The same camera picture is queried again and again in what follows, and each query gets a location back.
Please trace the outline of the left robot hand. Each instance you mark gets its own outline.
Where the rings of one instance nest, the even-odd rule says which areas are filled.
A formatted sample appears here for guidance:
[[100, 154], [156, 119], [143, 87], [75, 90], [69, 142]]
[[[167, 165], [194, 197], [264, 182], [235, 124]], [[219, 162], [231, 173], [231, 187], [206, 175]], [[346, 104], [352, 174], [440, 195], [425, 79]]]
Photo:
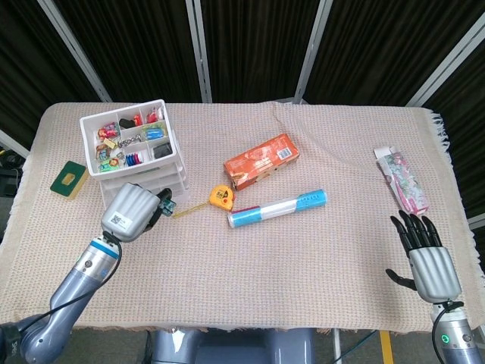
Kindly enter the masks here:
[[129, 243], [151, 230], [164, 215], [171, 217], [176, 203], [172, 190], [153, 192], [125, 183], [102, 216], [102, 236], [112, 243]]

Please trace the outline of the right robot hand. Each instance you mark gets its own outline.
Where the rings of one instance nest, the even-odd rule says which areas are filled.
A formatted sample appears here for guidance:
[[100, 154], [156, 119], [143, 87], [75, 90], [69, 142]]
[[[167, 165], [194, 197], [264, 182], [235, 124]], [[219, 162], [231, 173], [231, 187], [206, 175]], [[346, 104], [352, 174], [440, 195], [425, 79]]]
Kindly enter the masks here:
[[412, 277], [404, 278], [392, 269], [387, 276], [396, 284], [411, 289], [419, 297], [432, 304], [455, 300], [462, 288], [454, 263], [444, 247], [437, 228], [426, 216], [418, 217], [399, 211], [399, 217], [392, 216], [411, 268]]

